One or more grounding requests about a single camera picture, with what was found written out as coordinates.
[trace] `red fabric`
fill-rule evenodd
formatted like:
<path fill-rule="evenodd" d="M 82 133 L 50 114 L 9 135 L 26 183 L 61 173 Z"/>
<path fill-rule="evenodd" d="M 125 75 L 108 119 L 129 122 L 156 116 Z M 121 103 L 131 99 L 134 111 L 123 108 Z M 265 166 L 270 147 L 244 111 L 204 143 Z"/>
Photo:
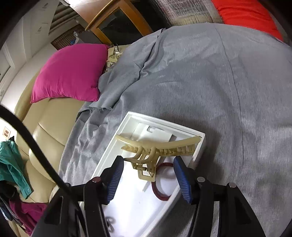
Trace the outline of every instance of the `red fabric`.
<path fill-rule="evenodd" d="M 212 0 L 212 2 L 225 24 L 257 29 L 283 40 L 268 10 L 257 0 Z"/>
<path fill-rule="evenodd" d="M 22 202 L 17 195 L 9 199 L 9 205 L 25 226 L 25 231 L 29 236 L 47 207 L 46 203 Z"/>

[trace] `wooden door frame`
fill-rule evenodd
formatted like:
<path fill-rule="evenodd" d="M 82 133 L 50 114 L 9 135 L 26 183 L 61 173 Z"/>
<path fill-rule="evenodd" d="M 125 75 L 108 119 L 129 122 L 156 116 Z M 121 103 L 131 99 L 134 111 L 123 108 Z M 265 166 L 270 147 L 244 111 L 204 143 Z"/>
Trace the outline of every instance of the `wooden door frame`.
<path fill-rule="evenodd" d="M 146 36 L 153 32 L 147 21 L 129 0 L 111 0 L 94 17 L 94 19 L 86 27 L 86 30 L 90 28 L 90 30 L 99 38 L 102 43 L 111 45 L 112 42 L 110 39 L 107 38 L 107 36 L 98 28 L 98 26 L 117 8 L 120 8 L 123 11 L 123 13 L 131 20 L 142 36 Z"/>

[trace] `gray blanket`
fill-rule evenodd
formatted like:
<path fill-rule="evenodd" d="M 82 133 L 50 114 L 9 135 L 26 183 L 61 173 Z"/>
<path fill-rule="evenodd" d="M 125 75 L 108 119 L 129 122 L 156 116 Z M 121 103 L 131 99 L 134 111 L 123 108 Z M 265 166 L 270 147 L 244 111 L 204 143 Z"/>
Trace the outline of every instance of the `gray blanket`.
<path fill-rule="evenodd" d="M 206 133 L 197 171 L 235 182 L 268 237 L 292 218 L 292 50 L 266 33 L 221 24 L 160 30 L 133 43 L 99 79 L 65 147 L 59 174 L 87 182 L 128 111 Z M 180 199 L 152 236 L 186 236 Z M 213 234 L 218 228 L 215 208 Z"/>

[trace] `red pillow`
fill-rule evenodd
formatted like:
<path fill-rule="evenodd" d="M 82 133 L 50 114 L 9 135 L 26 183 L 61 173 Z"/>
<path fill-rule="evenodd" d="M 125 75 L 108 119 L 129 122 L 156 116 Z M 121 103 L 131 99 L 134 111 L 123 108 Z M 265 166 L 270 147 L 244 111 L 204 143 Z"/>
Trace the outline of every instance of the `red pillow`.
<path fill-rule="evenodd" d="M 212 0 L 212 2 L 225 24 L 257 29 L 283 40 L 268 10 L 257 0 Z"/>

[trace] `teal shirt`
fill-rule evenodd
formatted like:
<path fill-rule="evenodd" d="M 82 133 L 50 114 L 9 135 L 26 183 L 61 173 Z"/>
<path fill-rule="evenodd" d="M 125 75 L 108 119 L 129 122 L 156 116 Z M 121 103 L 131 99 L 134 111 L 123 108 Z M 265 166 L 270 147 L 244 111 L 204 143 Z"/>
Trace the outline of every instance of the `teal shirt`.
<path fill-rule="evenodd" d="M 32 189 L 23 175 L 24 165 L 17 144 L 13 141 L 0 142 L 0 180 L 16 183 L 25 199 Z"/>

